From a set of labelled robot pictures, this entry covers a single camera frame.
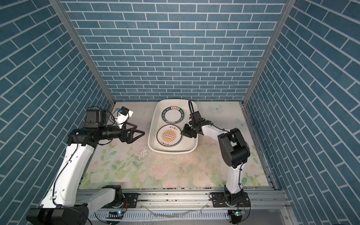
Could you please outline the orange sunburst plate front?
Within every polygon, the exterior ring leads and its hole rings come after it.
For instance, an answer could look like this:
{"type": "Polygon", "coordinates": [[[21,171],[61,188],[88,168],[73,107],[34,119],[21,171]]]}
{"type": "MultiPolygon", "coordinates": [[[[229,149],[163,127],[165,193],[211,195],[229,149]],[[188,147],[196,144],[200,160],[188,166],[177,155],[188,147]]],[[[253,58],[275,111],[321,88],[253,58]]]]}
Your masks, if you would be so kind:
{"type": "Polygon", "coordinates": [[[156,138],[162,146],[173,147],[182,140],[181,132],[178,126],[165,125],[158,130],[156,138]]]}

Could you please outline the green rimmed plate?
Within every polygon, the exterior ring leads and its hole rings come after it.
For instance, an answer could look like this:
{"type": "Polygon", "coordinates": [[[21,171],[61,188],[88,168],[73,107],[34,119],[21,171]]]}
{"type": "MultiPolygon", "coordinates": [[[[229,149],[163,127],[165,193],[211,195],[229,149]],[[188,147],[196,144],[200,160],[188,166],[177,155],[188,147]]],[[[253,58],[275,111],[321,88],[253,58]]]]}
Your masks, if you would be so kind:
{"type": "Polygon", "coordinates": [[[178,124],[183,121],[184,116],[184,111],[177,106],[168,107],[161,114],[162,120],[167,124],[178,124]]]}

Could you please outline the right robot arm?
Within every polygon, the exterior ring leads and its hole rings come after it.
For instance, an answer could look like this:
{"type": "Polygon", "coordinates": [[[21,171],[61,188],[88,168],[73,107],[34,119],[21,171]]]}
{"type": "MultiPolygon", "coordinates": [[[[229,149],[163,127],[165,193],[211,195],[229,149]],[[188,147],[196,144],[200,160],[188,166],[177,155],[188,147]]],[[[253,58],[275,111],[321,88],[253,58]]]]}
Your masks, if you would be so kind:
{"type": "Polygon", "coordinates": [[[225,202],[230,206],[250,207],[250,199],[243,189],[243,169],[250,157],[250,148],[239,129],[226,130],[215,126],[203,118],[198,111],[190,112],[190,120],[184,125],[181,134],[188,138],[198,135],[211,137],[218,141],[223,161],[228,166],[224,186],[225,202]]]}

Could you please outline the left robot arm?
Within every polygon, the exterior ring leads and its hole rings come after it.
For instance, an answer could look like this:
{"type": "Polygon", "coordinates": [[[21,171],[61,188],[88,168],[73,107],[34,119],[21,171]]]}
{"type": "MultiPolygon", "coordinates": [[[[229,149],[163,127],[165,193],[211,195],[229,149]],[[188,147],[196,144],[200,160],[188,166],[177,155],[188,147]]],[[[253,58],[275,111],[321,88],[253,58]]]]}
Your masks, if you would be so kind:
{"type": "Polygon", "coordinates": [[[107,111],[96,106],[86,110],[82,128],[68,135],[63,162],[47,195],[36,208],[29,209],[26,219],[33,225],[85,225],[89,216],[104,206],[114,208],[122,215],[128,207],[120,185],[104,186],[90,197],[77,201],[80,181],[100,141],[119,139],[122,143],[133,143],[145,132],[137,129],[128,119],[133,112],[125,107],[118,110],[113,124],[106,122],[107,111]]]}

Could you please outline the white plastic bin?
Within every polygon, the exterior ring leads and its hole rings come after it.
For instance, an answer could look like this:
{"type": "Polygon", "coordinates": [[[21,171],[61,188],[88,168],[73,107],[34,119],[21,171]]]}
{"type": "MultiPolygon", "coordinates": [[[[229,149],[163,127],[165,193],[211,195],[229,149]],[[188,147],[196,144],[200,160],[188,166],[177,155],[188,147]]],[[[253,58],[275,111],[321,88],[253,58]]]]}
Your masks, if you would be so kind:
{"type": "Polygon", "coordinates": [[[195,148],[197,147],[197,144],[198,144],[197,138],[188,138],[188,137],[185,137],[184,135],[182,135],[182,140],[180,141],[180,143],[178,143],[177,145],[175,145],[173,147],[162,146],[157,141],[156,135],[157,135],[158,130],[165,125],[169,125],[162,120],[161,114],[164,109],[166,109],[168,107],[172,107],[172,106],[180,107],[185,113],[183,121],[178,124],[173,124],[173,125],[178,126],[180,128],[180,130],[182,131],[184,128],[184,125],[189,122],[190,109],[188,106],[188,100],[184,100],[184,99],[161,100],[160,102],[157,103],[152,120],[151,120],[151,127],[150,127],[150,132],[149,132],[149,137],[148,137],[148,146],[152,151],[158,152],[158,153],[166,153],[166,154],[190,153],[190,152],[194,151],[195,148]]]}

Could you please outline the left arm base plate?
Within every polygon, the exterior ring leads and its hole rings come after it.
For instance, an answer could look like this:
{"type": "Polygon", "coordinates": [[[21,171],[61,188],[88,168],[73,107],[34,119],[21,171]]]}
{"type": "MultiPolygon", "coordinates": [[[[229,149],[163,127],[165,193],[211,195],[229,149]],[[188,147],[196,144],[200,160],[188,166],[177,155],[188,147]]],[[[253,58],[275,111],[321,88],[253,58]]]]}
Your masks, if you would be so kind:
{"type": "Polygon", "coordinates": [[[124,193],[122,197],[116,197],[114,201],[106,204],[102,209],[134,209],[138,202],[138,193],[124,193]]]}

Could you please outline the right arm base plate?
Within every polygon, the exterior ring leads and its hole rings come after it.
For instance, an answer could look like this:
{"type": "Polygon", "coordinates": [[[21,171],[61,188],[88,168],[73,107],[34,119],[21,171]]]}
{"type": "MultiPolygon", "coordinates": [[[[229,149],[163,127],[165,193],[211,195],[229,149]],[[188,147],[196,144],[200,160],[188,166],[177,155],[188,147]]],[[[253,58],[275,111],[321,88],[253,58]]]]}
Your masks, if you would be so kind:
{"type": "Polygon", "coordinates": [[[244,191],[240,191],[236,194],[229,192],[211,192],[209,193],[209,199],[212,202],[214,208],[224,207],[250,207],[251,202],[248,194],[244,191]]]}

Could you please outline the aluminium mounting rail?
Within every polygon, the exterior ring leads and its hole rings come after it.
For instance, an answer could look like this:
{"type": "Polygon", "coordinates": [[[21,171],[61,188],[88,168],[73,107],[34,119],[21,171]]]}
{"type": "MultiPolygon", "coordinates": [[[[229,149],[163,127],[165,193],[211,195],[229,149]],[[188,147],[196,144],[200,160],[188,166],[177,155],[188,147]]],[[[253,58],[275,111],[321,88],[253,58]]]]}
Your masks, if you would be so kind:
{"type": "MultiPolygon", "coordinates": [[[[220,209],[240,208],[240,209],[289,209],[288,201],[284,191],[275,191],[265,188],[244,189],[248,194],[251,206],[244,207],[224,207],[220,209]]],[[[90,213],[100,210],[115,211],[116,209],[102,209],[116,197],[122,197],[124,193],[138,193],[138,210],[200,210],[215,209],[209,199],[211,192],[224,192],[219,188],[206,189],[159,189],[159,190],[124,190],[117,193],[113,188],[102,190],[79,190],[70,197],[60,195],[58,199],[64,200],[65,206],[87,204],[90,213]]]]}

